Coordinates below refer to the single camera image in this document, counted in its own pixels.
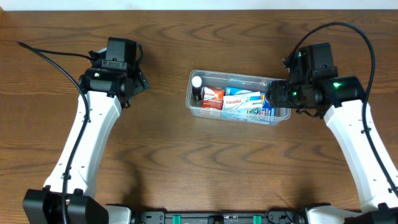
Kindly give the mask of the black bottle white cap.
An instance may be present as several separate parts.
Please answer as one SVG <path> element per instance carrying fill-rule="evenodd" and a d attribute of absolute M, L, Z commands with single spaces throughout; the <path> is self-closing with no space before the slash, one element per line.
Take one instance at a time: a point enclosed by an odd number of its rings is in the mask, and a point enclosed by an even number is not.
<path fill-rule="evenodd" d="M 201 101 L 203 99 L 203 81 L 199 76 L 195 76 L 192 78 L 192 95 L 195 101 Z"/>

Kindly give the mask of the red snack packet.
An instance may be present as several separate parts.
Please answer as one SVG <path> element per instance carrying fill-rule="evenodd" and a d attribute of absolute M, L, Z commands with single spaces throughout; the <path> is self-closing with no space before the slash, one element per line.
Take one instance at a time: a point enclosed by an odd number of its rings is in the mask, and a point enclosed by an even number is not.
<path fill-rule="evenodd" d="M 224 90 L 217 88 L 204 87 L 204 97 L 202 108 L 222 110 Z"/>

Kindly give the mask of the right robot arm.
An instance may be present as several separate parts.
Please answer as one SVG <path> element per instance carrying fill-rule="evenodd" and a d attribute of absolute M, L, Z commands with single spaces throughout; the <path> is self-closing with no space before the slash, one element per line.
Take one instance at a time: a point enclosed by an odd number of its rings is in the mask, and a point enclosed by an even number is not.
<path fill-rule="evenodd" d="M 304 208 L 297 223 L 397 223 L 397 169 L 374 125 L 357 77 L 276 80 L 266 98 L 275 108 L 315 109 L 338 141 L 359 195 L 360 212 L 329 204 Z"/>

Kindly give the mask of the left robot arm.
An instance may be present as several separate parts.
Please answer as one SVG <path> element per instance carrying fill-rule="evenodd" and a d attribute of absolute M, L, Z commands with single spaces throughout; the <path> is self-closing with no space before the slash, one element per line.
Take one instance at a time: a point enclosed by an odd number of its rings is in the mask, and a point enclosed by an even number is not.
<path fill-rule="evenodd" d="M 89 68 L 69 137 L 41 190 L 29 189 L 23 208 L 30 223 L 137 223 L 127 205 L 95 200 L 96 179 L 109 134 L 129 101 L 149 86 L 139 67 Z"/>

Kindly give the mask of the blue Kool Fever box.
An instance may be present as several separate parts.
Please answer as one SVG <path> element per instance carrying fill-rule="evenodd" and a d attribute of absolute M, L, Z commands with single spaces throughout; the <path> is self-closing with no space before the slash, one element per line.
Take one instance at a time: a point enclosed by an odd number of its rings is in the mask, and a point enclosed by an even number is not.
<path fill-rule="evenodd" d="M 250 90 L 243 90 L 240 88 L 234 88 L 227 86 L 225 88 L 225 95 L 240 95 L 252 93 Z M 266 94 L 264 92 L 260 92 L 262 106 L 260 108 L 253 109 L 243 109 L 239 110 L 236 113 L 230 114 L 229 116 L 239 118 L 239 119 L 248 119 L 250 116 L 258 115 L 259 119 L 264 119 L 264 116 L 275 116 L 275 108 L 269 106 L 268 101 L 266 100 Z"/>

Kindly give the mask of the clear plastic container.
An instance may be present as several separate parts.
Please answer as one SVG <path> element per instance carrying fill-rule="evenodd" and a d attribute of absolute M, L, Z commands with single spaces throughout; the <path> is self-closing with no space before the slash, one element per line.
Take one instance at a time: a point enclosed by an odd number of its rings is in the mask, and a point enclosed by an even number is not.
<path fill-rule="evenodd" d="M 213 72 L 206 70 L 194 70 L 190 74 L 190 78 L 195 76 L 201 77 L 204 87 L 217 88 L 224 90 L 227 86 L 240 88 L 243 90 L 266 92 L 267 87 L 274 81 L 273 78 L 256 77 L 250 75 L 241 75 L 234 73 Z M 185 100 L 186 106 L 190 109 L 192 115 L 204 118 L 223 119 L 228 121 L 240 121 L 245 123 L 258 123 L 275 126 L 281 121 L 288 120 L 291 110 L 288 108 L 276 108 L 275 116 L 264 116 L 259 119 L 258 115 L 250 116 L 248 119 L 239 119 L 229 116 L 237 111 L 222 111 L 210 108 L 202 108 L 200 101 L 195 101 L 192 95 L 192 82 L 188 82 L 187 95 Z"/>

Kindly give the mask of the white green medicine box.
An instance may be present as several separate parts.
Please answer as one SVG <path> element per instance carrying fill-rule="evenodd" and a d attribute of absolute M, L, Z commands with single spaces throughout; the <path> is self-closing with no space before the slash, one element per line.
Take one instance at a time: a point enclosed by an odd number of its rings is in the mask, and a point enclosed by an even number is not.
<path fill-rule="evenodd" d="M 244 110 L 261 107 L 262 98 L 259 91 L 240 95 L 229 95 L 223 98 L 223 110 L 225 111 Z"/>

